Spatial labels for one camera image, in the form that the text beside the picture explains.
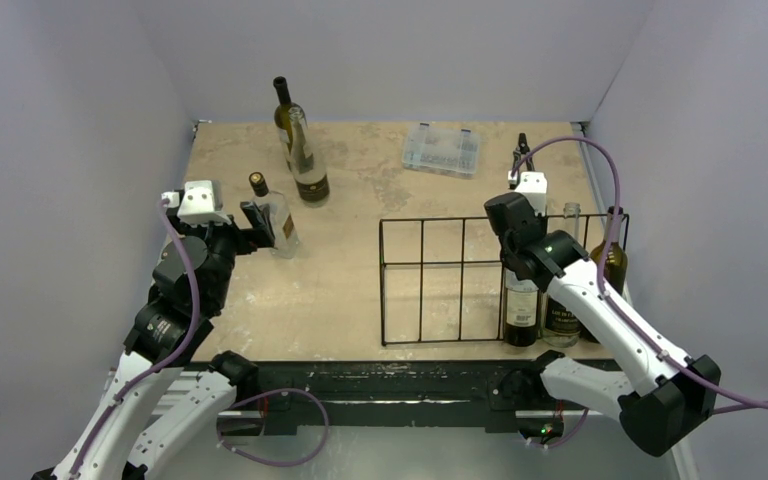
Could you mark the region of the square clear liquor bottle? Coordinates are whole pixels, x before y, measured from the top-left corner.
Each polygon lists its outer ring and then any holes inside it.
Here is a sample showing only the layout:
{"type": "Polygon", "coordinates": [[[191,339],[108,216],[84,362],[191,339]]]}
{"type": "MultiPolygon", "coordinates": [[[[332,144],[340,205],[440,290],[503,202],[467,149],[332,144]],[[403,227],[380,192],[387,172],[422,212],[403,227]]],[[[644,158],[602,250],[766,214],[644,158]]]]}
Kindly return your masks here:
{"type": "Polygon", "coordinates": [[[254,192],[253,202],[264,212],[272,228],[273,254],[285,259],[294,258],[300,239],[286,196],[271,189],[261,172],[252,172],[248,179],[254,192]]]}

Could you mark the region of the tall clear glass bottle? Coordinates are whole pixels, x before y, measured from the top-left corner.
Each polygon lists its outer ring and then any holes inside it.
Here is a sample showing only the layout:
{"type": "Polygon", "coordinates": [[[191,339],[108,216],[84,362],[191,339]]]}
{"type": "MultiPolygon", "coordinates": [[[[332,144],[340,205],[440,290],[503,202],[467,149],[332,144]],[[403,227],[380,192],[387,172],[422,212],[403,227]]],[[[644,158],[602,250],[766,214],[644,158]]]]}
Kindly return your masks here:
{"type": "Polygon", "coordinates": [[[309,138],[306,118],[299,106],[288,110],[290,124],[290,165],[300,199],[308,206],[327,202],[330,186],[324,161],[315,153],[309,138]]]}

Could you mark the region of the green wine bottle front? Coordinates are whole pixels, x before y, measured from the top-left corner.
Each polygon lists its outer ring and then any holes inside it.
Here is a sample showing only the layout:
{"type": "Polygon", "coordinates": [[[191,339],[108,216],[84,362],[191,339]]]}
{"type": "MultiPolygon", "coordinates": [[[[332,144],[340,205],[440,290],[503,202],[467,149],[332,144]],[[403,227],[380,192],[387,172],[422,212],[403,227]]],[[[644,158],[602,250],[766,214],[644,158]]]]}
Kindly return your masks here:
{"type": "Polygon", "coordinates": [[[503,339],[514,347],[528,347],[538,339],[540,290],[531,280],[520,280],[504,269],[503,339]]]}

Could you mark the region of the green wine bottle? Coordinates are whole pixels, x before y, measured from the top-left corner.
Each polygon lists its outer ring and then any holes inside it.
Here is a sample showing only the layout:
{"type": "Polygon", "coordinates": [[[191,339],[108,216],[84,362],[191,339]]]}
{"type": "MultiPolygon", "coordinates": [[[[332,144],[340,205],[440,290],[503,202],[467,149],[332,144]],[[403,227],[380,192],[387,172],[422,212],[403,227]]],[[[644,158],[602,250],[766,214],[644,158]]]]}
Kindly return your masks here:
{"type": "Polygon", "coordinates": [[[604,277],[611,287],[622,296],[624,293],[629,259],[627,253],[621,247],[619,238],[609,242],[609,236],[615,221],[613,220],[615,208],[609,207],[605,222],[603,240],[591,252],[590,257],[598,262],[602,254],[607,252],[607,260],[604,267],[604,277]]]}
{"type": "Polygon", "coordinates": [[[504,269],[503,339],[514,347],[528,347],[538,339],[540,290],[531,280],[520,280],[504,269]]]}
{"type": "Polygon", "coordinates": [[[289,110],[292,107],[297,107],[302,112],[302,120],[304,126],[307,126],[307,119],[302,107],[292,101],[285,77],[275,77],[273,79],[273,87],[276,90],[277,98],[279,101],[279,105],[274,110],[273,120],[276,126],[279,141],[281,143],[281,150],[286,166],[288,169],[291,169],[290,151],[292,146],[292,135],[289,120],[289,110]]]}

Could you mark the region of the clear wine bottle dark label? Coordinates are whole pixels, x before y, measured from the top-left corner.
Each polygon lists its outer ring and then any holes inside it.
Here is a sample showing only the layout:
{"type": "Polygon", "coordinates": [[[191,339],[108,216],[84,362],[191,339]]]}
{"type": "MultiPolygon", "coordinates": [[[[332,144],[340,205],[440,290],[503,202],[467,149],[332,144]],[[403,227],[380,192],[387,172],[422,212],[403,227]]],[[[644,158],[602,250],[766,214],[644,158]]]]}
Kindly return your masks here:
{"type": "MultiPolygon", "coordinates": [[[[575,240],[579,238],[581,208],[578,203],[567,202],[563,208],[563,229],[575,240]]],[[[568,348],[580,337],[579,320],[560,302],[546,296],[542,339],[553,348],[568,348]]]]}

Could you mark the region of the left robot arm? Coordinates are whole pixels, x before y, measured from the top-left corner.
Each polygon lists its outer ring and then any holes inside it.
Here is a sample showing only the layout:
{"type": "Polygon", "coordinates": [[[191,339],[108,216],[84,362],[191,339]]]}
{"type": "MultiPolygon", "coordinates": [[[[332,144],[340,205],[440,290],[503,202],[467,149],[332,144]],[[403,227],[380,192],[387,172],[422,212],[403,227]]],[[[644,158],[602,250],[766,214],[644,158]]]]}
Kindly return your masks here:
{"type": "Polygon", "coordinates": [[[222,408],[257,399],[256,366],[234,353],[158,419],[152,414],[190,364],[225,305],[236,259],[271,248],[263,209],[244,202],[239,227],[212,201],[172,195],[159,204],[169,242],[152,272],[146,304],[124,340],[114,377],[67,455],[36,479],[156,479],[196,430],[222,408]]]}

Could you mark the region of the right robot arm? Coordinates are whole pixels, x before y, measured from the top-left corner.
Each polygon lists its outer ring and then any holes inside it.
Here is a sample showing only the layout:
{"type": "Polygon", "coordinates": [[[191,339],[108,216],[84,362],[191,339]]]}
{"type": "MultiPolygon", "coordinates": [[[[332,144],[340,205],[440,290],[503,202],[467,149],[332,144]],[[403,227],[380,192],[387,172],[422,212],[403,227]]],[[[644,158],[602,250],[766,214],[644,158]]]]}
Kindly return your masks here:
{"type": "Polygon", "coordinates": [[[536,407],[566,400],[619,422],[644,453],[660,457],[714,413],[719,365],[691,357],[649,325],[599,273],[569,233],[548,231],[527,197],[509,191],[484,204],[503,266],[569,310],[613,355],[614,372],[562,354],[524,376],[536,407]]]}

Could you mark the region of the green wine bottle back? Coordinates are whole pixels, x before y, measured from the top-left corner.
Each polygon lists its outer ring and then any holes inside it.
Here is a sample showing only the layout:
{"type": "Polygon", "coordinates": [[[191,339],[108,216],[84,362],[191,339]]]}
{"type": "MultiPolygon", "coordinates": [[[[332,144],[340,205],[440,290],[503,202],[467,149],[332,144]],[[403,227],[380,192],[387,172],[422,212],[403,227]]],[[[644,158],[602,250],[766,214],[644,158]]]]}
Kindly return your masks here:
{"type": "Polygon", "coordinates": [[[279,141],[281,143],[281,150],[286,166],[288,169],[291,169],[290,151],[292,146],[292,135],[289,120],[289,110],[292,107],[297,107],[302,112],[302,120],[304,126],[307,126],[307,119],[302,107],[292,101],[285,77],[275,77],[273,79],[273,87],[276,90],[277,98],[279,101],[279,105],[274,110],[273,120],[276,126],[279,141]]]}

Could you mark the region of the clear plastic organizer box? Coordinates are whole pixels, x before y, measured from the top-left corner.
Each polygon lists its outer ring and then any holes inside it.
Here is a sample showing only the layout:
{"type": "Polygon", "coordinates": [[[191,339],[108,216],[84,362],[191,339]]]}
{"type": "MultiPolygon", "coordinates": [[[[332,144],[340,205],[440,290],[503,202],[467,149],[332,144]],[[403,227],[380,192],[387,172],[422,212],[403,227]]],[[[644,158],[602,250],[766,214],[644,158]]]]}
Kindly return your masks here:
{"type": "Polygon", "coordinates": [[[404,141],[405,169],[458,178],[472,178],[480,157],[481,136],[470,129],[449,129],[418,123],[404,141]]]}

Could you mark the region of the metal corner bracket left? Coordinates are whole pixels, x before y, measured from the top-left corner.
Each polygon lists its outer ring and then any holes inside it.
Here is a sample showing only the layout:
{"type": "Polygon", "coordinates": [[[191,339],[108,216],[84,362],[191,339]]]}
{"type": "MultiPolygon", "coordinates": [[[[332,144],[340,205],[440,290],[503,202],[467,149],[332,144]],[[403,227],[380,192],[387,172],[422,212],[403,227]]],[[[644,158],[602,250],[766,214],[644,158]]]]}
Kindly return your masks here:
{"type": "Polygon", "coordinates": [[[193,127],[192,127],[192,134],[193,134],[193,139],[196,139],[196,138],[197,138],[197,136],[198,136],[198,132],[199,132],[199,131],[200,131],[200,130],[201,130],[201,129],[202,129],[204,126],[205,126],[205,125],[210,125],[210,124],[212,124],[212,123],[213,123],[213,121],[212,121],[212,120],[204,120],[204,119],[200,119],[200,120],[197,120],[197,121],[196,121],[196,122],[193,124],[193,127]]]}

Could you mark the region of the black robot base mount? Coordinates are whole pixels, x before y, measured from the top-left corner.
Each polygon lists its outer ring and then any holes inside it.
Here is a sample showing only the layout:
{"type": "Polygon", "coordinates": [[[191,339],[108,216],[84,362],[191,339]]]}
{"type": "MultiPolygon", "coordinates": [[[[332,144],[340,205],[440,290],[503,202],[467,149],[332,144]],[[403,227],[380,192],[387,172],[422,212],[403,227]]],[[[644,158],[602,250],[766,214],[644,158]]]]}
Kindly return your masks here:
{"type": "Polygon", "coordinates": [[[558,437],[583,409],[538,384],[538,360],[234,361],[187,367],[187,380],[231,377],[224,419],[251,419],[268,435],[301,426],[479,428],[558,437]]]}

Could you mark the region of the black handled pliers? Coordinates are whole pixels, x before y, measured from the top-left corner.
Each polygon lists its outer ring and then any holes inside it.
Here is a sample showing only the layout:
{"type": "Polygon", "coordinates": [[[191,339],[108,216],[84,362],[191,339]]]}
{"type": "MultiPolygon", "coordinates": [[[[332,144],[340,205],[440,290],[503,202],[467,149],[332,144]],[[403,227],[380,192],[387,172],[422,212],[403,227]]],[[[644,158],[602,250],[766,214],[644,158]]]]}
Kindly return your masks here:
{"type": "Polygon", "coordinates": [[[518,134],[517,146],[513,151],[513,167],[516,167],[518,172],[536,170],[525,132],[518,134]]]}

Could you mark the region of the aluminium frame rail right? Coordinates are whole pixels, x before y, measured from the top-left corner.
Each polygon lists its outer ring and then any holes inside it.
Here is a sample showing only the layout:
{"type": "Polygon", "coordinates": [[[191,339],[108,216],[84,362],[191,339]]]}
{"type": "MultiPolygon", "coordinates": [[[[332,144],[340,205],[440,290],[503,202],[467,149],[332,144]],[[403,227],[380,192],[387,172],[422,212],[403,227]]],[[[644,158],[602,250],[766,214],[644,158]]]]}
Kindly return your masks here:
{"type": "Polygon", "coordinates": [[[573,135],[583,138],[578,149],[597,212],[606,213],[609,207],[622,203],[617,201],[616,194],[617,185],[621,185],[616,160],[611,154],[606,155],[607,149],[588,136],[587,122],[571,122],[570,125],[573,135]]]}

